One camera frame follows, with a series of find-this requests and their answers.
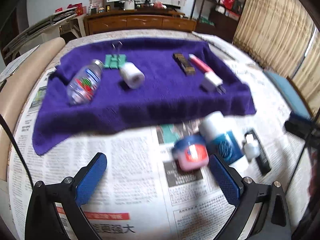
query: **blue gripper pad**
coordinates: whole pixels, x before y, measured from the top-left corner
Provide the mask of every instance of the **blue gripper pad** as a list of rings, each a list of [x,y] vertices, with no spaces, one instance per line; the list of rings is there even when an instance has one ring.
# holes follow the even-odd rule
[[[101,154],[76,188],[78,207],[86,204],[107,168],[107,157]]]
[[[225,198],[230,205],[237,207],[240,199],[240,189],[234,182],[232,177],[226,171],[216,155],[209,158],[210,170],[216,181],[218,182]]]

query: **cabinet drawer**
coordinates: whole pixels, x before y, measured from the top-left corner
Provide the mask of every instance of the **cabinet drawer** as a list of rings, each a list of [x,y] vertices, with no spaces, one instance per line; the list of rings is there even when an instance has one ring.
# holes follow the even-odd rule
[[[164,29],[193,31],[196,27],[196,22],[187,19],[164,18],[162,27]]]
[[[89,21],[88,25],[90,34],[125,29],[127,27],[127,17],[104,17]]]
[[[159,16],[130,16],[128,19],[128,27],[161,27],[162,17]]]

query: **pink jar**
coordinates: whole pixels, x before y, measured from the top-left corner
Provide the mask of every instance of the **pink jar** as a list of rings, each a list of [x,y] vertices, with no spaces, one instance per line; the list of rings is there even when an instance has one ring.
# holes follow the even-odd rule
[[[191,135],[177,141],[172,154],[183,171],[196,170],[209,163],[205,140],[201,135]]]

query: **red newspaper headline banner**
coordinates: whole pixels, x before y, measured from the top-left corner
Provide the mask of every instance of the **red newspaper headline banner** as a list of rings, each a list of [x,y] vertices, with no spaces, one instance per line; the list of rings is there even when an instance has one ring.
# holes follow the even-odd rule
[[[65,212],[62,207],[57,207],[57,210],[60,214]],[[96,219],[96,220],[130,220],[129,213],[94,213],[94,212],[84,212],[87,219]]]

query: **metal screw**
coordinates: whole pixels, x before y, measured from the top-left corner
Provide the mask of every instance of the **metal screw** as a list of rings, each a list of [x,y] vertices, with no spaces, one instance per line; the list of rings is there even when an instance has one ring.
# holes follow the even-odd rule
[[[279,181],[275,181],[273,184],[275,184],[276,187],[281,187],[281,183]]]
[[[252,179],[250,177],[244,177],[243,180],[245,183],[248,183],[248,184],[252,183]]]
[[[42,185],[42,181],[41,180],[39,180],[39,181],[37,181],[35,183],[35,187],[40,187],[41,185]]]
[[[63,182],[66,183],[66,184],[69,184],[71,181],[72,181],[72,177],[66,177]]]

